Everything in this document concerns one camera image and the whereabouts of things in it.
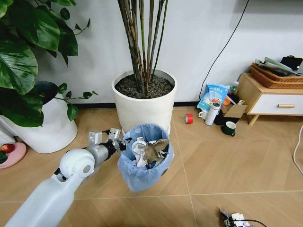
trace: apple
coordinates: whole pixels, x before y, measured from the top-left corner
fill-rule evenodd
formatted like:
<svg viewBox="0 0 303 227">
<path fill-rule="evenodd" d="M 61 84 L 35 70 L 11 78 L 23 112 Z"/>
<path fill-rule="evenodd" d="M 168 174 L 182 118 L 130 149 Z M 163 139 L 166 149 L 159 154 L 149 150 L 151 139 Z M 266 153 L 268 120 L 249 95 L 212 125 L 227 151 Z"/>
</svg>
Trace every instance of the apple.
<svg viewBox="0 0 303 227">
<path fill-rule="evenodd" d="M 11 144 L 11 143 L 6 143 L 1 146 L 0 150 L 4 153 L 8 154 L 15 150 L 15 145 Z"/>
</svg>

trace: tile floor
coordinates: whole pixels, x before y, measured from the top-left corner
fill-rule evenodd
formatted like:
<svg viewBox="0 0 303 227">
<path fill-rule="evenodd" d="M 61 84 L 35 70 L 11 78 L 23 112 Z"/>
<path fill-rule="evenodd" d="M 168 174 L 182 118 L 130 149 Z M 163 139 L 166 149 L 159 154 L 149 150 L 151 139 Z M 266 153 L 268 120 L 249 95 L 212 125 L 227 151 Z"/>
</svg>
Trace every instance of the tile floor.
<svg viewBox="0 0 303 227">
<path fill-rule="evenodd" d="M 261 116 L 249 127 L 244 116 L 230 137 L 197 117 L 186 125 L 186 113 L 197 110 L 174 108 L 170 138 L 175 158 L 155 186 L 129 191 L 115 154 L 80 186 L 59 226 L 222 227 L 218 207 L 269 227 L 303 226 L 303 176 L 292 162 L 302 117 Z M 29 148 L 17 165 L 0 170 L 0 226 L 54 172 L 67 150 L 87 145 L 89 130 L 120 128 L 115 109 L 81 109 L 76 123 L 79 132 L 68 147 L 47 155 Z M 303 167 L 302 149 L 297 158 Z"/>
</svg>

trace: cabinet drawer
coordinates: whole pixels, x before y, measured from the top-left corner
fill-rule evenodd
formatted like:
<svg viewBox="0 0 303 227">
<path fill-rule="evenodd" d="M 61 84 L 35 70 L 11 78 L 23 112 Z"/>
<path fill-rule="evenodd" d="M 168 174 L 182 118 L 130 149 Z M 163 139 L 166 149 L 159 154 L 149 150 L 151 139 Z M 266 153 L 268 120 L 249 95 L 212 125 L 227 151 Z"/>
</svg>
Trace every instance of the cabinet drawer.
<svg viewBox="0 0 303 227">
<path fill-rule="evenodd" d="M 264 94 L 249 113 L 303 115 L 303 96 Z"/>
</svg>

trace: wicker basket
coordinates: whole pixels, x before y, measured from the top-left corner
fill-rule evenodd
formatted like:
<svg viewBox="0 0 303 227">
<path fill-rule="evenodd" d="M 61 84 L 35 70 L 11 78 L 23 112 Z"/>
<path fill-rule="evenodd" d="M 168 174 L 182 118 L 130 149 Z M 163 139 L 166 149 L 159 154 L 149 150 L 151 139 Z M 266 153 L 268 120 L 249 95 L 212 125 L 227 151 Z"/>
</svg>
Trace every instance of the wicker basket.
<svg viewBox="0 0 303 227">
<path fill-rule="evenodd" d="M 274 81 L 265 76 L 258 69 L 254 68 L 252 65 L 250 66 L 250 74 L 251 76 L 260 84 L 264 85 L 267 88 L 279 88 L 279 89 L 302 89 L 303 82 L 279 82 Z"/>
<path fill-rule="evenodd" d="M 276 74 L 272 73 L 271 71 L 265 70 L 261 67 L 259 67 L 257 64 L 252 63 L 252 67 L 254 67 L 256 70 L 261 72 L 263 75 L 267 76 L 271 80 L 278 81 L 278 82 L 301 82 L 303 83 L 303 76 L 285 76 L 285 77 L 280 77 L 277 76 Z"/>
</svg>

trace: potted plant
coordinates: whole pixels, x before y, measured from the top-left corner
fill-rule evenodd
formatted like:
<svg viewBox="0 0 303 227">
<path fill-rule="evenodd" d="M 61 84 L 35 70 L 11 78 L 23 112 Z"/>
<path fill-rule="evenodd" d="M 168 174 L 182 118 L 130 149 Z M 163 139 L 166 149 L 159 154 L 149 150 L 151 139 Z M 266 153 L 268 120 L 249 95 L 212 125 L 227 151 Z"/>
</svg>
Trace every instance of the potted plant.
<svg viewBox="0 0 303 227">
<path fill-rule="evenodd" d="M 74 118 L 78 108 L 69 99 L 86 99 L 95 92 L 72 98 L 66 83 L 37 82 L 38 64 L 32 49 L 42 48 L 53 57 L 60 52 L 78 55 L 75 35 L 85 29 L 77 24 L 74 34 L 65 20 L 67 8 L 60 14 L 52 3 L 74 6 L 74 0 L 26 1 L 5 0 L 0 3 L 0 122 L 40 153 L 50 153 L 67 146 L 77 135 Z"/>
<path fill-rule="evenodd" d="M 144 0 L 118 0 L 118 4 L 133 65 L 133 70 L 120 75 L 112 82 L 118 117 L 123 133 L 142 123 L 157 123 L 169 132 L 177 82 L 169 73 L 156 70 L 163 38 L 168 0 L 159 1 L 154 31 L 152 29 L 154 0 L 150 0 L 147 54 L 144 38 Z M 163 9 L 162 31 L 157 57 L 153 66 Z M 138 27 L 137 21 L 138 12 L 140 27 Z M 142 52 L 139 47 L 139 34 L 141 34 Z"/>
</svg>

